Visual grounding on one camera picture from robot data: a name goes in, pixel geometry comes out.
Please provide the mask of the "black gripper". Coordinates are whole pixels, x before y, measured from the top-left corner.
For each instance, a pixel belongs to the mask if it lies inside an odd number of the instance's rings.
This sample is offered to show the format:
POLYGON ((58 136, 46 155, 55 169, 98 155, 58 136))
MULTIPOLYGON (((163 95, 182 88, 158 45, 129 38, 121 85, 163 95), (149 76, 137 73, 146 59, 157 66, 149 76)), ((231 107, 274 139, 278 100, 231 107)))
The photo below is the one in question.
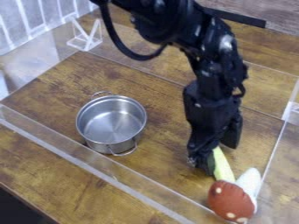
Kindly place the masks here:
POLYGON ((213 149, 225 144, 231 149, 239 146, 243 117, 239 111, 241 99, 237 95, 213 99, 206 96, 194 81, 183 90, 186 119, 191 125, 187 143, 189 163, 214 175, 215 158, 213 149))

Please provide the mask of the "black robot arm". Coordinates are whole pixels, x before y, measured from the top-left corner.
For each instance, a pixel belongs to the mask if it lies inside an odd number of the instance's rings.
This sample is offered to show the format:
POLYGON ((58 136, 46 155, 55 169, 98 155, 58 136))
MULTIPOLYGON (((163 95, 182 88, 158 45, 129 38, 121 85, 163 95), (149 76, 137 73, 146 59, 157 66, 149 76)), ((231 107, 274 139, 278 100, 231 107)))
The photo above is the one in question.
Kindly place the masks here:
POLYGON ((249 67, 239 55, 230 26, 195 0, 90 0, 98 5, 107 33, 119 51, 134 60, 151 60, 167 46, 187 56, 197 80, 183 90, 186 119, 191 125, 187 143, 194 167, 213 174, 213 150, 225 144, 235 149, 243 127, 239 111, 249 67), (130 12, 141 36, 159 45, 155 52, 139 54, 123 43, 113 24, 109 6, 130 12))

